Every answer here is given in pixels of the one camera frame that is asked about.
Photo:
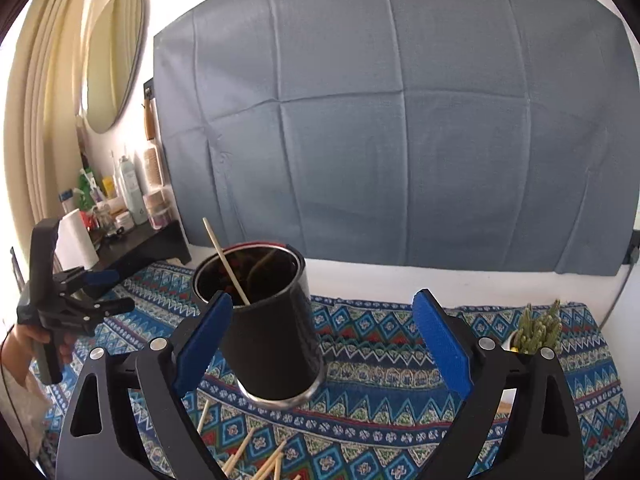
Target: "white plant pot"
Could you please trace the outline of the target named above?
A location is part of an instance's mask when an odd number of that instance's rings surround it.
[[[511,350],[511,341],[513,340],[513,336],[515,335],[515,331],[511,332],[509,337],[506,339],[504,343],[502,343],[502,348],[505,350]],[[516,388],[510,388],[509,390],[502,391],[502,397],[500,398],[500,402],[504,402],[505,404],[513,405],[513,401],[516,398]]]

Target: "wooden brush handle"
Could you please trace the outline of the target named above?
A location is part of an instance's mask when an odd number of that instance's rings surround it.
[[[156,121],[154,112],[151,109],[151,101],[145,99],[145,134],[146,140],[154,140],[156,138]]]

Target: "mirror frame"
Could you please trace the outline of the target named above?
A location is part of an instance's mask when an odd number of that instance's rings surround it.
[[[103,10],[107,7],[111,0],[107,0],[107,2],[102,6],[100,11],[95,12],[94,2],[93,0],[89,0],[85,2],[83,17],[82,20],[84,22],[88,21],[89,16],[97,15],[95,21],[92,23],[92,27],[90,30],[84,30],[84,34],[82,34],[82,77],[80,83],[80,95],[78,102],[78,115],[82,118],[82,124],[86,132],[91,132],[96,135],[103,135],[109,133],[117,124],[120,122],[124,110],[126,110],[127,105],[131,101],[131,96],[133,94],[133,87],[136,79],[138,78],[138,74],[140,73],[140,65],[142,64],[142,57],[146,48],[146,40],[148,35],[148,26],[149,26],[149,0],[142,0],[142,20],[140,24],[140,31],[138,33],[138,46],[136,49],[136,55],[133,59],[133,65],[129,72],[129,81],[127,82],[127,91],[124,94],[124,98],[122,100],[122,104],[116,113],[116,116],[113,119],[113,123],[103,132],[96,132],[89,124],[87,113],[88,113],[88,91],[89,91],[89,81],[88,81],[88,72],[89,72],[89,55],[90,55],[90,45],[91,45],[91,36],[94,32],[95,24],[100,19],[100,16]]]

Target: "silver bolt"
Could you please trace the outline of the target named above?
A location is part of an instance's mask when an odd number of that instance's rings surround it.
[[[478,344],[482,350],[493,350],[495,348],[495,341],[488,337],[481,337]]]
[[[98,347],[91,350],[89,357],[95,361],[96,359],[100,359],[103,355],[104,355],[104,349]]]
[[[151,345],[149,345],[149,347],[155,351],[162,350],[165,346],[166,346],[166,339],[164,337],[156,337],[151,342]]]
[[[548,348],[546,346],[543,346],[540,349],[540,355],[542,355],[542,357],[545,359],[549,359],[550,361],[551,359],[556,357],[556,353],[551,348]]]

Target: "sleeve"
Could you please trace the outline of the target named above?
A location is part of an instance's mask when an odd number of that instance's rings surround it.
[[[15,411],[20,417],[20,422],[26,434],[31,454],[30,458],[35,460],[42,445],[42,437],[45,430],[44,416],[50,408],[50,402],[42,393],[37,379],[31,372],[27,375],[24,387],[15,381],[6,368],[4,368],[4,383],[2,382],[2,374],[0,374],[0,413],[2,413],[2,417],[24,452],[27,452],[27,445],[7,392],[14,402]]]

